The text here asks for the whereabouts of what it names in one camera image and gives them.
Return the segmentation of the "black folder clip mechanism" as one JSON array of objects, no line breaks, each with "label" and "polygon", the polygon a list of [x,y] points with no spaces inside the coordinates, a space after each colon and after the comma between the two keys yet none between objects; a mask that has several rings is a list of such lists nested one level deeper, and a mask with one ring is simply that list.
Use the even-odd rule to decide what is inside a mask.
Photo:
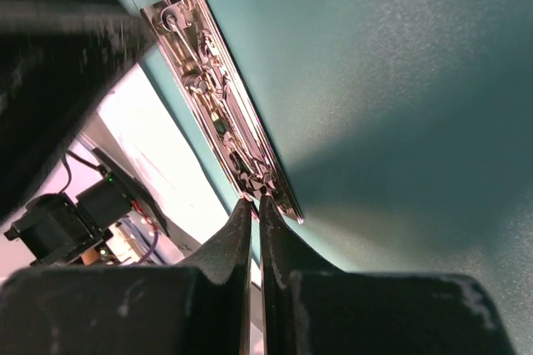
[{"label": "black folder clip mechanism", "polygon": [[207,0],[160,0],[142,15],[235,191],[255,200],[268,193],[282,215],[302,223],[303,213]]}]

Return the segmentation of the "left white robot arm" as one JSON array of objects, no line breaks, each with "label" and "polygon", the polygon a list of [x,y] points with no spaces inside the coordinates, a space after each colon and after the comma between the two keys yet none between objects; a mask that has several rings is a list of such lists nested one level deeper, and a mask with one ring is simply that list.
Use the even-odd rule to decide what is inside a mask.
[{"label": "left white robot arm", "polygon": [[74,202],[39,188],[100,102],[153,46],[118,0],[1,0],[1,217],[34,264],[69,264],[132,210],[107,176]]}]

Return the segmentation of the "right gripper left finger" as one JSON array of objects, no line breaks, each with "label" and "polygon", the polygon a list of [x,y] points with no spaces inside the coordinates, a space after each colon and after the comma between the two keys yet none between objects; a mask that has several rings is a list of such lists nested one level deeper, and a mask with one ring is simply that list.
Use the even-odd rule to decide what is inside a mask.
[{"label": "right gripper left finger", "polygon": [[1,288],[4,354],[246,354],[252,205],[172,266],[32,267]]}]

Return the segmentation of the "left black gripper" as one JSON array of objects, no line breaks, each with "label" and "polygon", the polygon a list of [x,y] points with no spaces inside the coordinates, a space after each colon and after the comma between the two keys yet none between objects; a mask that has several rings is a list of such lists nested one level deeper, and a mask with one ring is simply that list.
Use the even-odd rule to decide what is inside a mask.
[{"label": "left black gripper", "polygon": [[1,0],[2,219],[37,192],[154,42],[118,0]]}]

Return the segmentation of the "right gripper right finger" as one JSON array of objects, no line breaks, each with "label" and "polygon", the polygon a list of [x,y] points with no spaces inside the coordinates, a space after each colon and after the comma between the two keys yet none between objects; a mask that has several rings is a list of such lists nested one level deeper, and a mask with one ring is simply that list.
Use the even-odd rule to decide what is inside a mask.
[{"label": "right gripper right finger", "polygon": [[496,306],[473,278],[345,272],[259,207],[268,354],[511,354]]}]

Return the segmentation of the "teal file folder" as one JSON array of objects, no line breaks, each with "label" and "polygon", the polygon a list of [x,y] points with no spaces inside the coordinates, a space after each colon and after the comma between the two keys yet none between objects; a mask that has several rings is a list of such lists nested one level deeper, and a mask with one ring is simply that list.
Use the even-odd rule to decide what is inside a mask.
[{"label": "teal file folder", "polygon": [[532,0],[207,1],[313,238],[531,286]]}]

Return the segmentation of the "white paper sheet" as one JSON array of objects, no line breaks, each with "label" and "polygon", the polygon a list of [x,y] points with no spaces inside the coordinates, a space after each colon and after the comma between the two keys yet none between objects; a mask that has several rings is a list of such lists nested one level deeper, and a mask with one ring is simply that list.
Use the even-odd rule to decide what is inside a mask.
[{"label": "white paper sheet", "polygon": [[[170,219],[203,244],[226,223],[227,210],[162,100],[144,67],[135,66],[102,102],[71,151],[90,163],[101,148],[138,178]],[[73,180],[69,195],[97,180],[97,172],[67,156]]]}]

